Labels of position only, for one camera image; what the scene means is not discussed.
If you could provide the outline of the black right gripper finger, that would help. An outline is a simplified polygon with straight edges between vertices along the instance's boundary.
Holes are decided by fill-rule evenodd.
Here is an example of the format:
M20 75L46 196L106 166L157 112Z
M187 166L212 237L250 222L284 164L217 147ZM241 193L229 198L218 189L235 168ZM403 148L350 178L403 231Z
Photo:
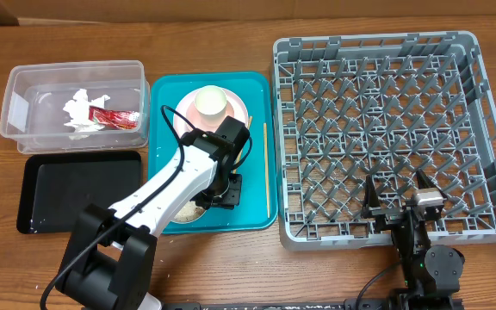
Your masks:
M365 195L362 204L362 217L371 218L373 212L380 209L380 200L375 190L373 177L367 175L365 179Z
M436 189L443 199L447 198L447 195L434 183L432 180L424 173L423 170L417 169L415 172L417 178L419 189Z

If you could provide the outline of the white paper cup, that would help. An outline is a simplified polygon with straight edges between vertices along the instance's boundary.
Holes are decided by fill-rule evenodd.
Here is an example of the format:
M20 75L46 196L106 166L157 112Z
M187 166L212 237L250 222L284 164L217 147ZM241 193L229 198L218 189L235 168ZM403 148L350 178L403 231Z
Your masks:
M201 87L195 94L195 108L208 123L221 121L226 114L226 93L215 85Z

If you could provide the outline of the red snack wrapper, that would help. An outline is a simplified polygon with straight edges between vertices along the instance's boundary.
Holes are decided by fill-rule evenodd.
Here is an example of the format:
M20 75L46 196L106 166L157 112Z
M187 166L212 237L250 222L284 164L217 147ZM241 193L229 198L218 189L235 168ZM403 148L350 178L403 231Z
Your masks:
M136 111L110 110L90 106L89 120L105 127L134 129L138 125L140 113Z

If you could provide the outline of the white napkin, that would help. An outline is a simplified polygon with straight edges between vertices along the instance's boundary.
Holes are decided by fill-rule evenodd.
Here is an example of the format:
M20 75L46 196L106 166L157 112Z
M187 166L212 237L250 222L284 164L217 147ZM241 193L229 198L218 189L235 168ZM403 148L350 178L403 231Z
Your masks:
M72 99L63 107L63 110L71 118L70 121L65 123L65 126L72 127L75 133L83 133L83 135L72 135L69 137L70 140L88 138L89 132L96 132L105 128L105 126L89 120L89 109L90 106L104 109L105 102L109 99L110 96L102 95L90 100L86 89L80 89L73 95Z

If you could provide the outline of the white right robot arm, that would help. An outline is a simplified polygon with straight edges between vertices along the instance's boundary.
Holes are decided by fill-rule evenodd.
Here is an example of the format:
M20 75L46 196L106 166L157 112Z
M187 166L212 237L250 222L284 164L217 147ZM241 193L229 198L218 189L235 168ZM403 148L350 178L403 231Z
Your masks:
M355 308L362 309L367 289L389 271L402 268L405 287L393 289L381 309L462 309L452 295L460 290L465 257L455 248L433 245L428 221L441 218L447 195L422 171L416 172L418 188L400 208L383 209L372 175L366 176L362 217L375 221L378 232L389 231L399 261L381 271L359 292Z

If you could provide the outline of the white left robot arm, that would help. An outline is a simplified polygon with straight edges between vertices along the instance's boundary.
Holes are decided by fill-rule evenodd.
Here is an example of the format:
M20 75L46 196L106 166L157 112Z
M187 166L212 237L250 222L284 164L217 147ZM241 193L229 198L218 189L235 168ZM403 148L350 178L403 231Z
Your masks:
M109 208L89 205L79 215L52 289L87 309L160 309L149 294L158 237L188 203L209 209L239 204L241 164L249 129L228 116L213 132L194 128L177 138L168 164L141 188Z

